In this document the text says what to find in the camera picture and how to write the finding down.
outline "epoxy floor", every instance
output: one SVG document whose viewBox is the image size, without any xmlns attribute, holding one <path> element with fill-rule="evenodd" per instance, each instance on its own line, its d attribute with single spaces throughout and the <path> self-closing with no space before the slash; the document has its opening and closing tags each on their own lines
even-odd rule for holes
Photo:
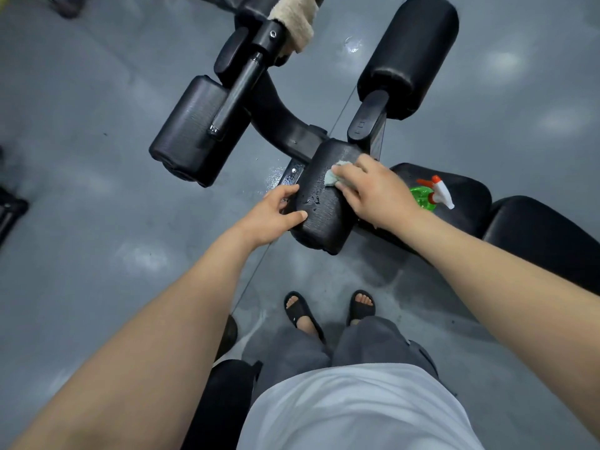
<svg viewBox="0 0 600 450">
<path fill-rule="evenodd" d="M 535 197 L 600 239 L 600 0 L 450 1 L 457 41 L 416 115 L 388 122 L 383 163 L 465 174 L 494 199 Z M 313 42 L 271 73 L 289 109 L 344 138 L 356 80 L 401 2 L 325 0 Z M 209 189 L 148 155 L 232 30 L 232 14 L 199 0 L 91 0 L 70 22 L 44 0 L 0 12 L 0 182 L 32 204 L 0 249 L 0 447 L 277 183 L 288 158 L 251 128 Z M 439 274 L 366 233 L 336 257 L 288 234 L 254 253 L 232 355 L 264 354 L 289 325 L 291 289 L 335 344 L 357 288 L 427 348 L 487 449 L 600 448 Z"/>
</svg>

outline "forearm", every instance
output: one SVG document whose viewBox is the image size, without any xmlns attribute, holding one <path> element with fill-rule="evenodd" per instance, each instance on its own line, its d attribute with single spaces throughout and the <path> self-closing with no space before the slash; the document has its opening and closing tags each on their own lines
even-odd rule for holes
<svg viewBox="0 0 600 450">
<path fill-rule="evenodd" d="M 14 449 L 176 449 L 198 405 L 251 252 L 235 229 L 55 395 Z"/>
<path fill-rule="evenodd" d="M 431 213 L 394 232 L 600 436 L 600 297 Z"/>
</svg>

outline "spray bottle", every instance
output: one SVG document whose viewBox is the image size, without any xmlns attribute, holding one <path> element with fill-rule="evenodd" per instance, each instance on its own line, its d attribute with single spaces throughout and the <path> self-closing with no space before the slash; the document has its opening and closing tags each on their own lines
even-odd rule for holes
<svg viewBox="0 0 600 450">
<path fill-rule="evenodd" d="M 454 208 L 450 191 L 438 175 L 431 177 L 431 181 L 419 178 L 416 182 L 422 186 L 411 188 L 410 192 L 425 210 L 433 211 L 439 203 L 443 203 L 450 210 Z"/>
</svg>

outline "person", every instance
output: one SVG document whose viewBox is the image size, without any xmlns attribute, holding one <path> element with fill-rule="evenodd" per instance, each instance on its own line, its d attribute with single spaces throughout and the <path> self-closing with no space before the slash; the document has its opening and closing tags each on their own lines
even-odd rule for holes
<svg viewBox="0 0 600 450">
<path fill-rule="evenodd" d="M 421 209 L 406 184 L 367 155 L 334 173 L 353 185 L 336 184 L 360 218 L 437 268 L 479 321 L 600 437 L 596 295 Z M 226 230 L 73 374 L 13 450 L 178 449 L 246 259 L 307 217 L 280 214 L 297 189 L 272 189 Z M 375 301 L 364 291 L 353 297 L 350 326 L 330 358 L 306 300 L 298 293 L 285 300 L 297 329 L 290 326 L 265 361 L 239 449 L 481 448 L 428 356 L 373 316 Z"/>
</svg>

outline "beige towel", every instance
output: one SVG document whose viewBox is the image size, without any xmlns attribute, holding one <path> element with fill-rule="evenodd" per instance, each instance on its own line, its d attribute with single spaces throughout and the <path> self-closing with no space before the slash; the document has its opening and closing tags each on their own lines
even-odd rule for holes
<svg viewBox="0 0 600 450">
<path fill-rule="evenodd" d="M 280 56 L 300 53 L 313 38 L 312 23 L 319 6 L 315 0 L 279 0 L 269 14 L 269 20 L 283 23 L 289 37 Z"/>
</svg>

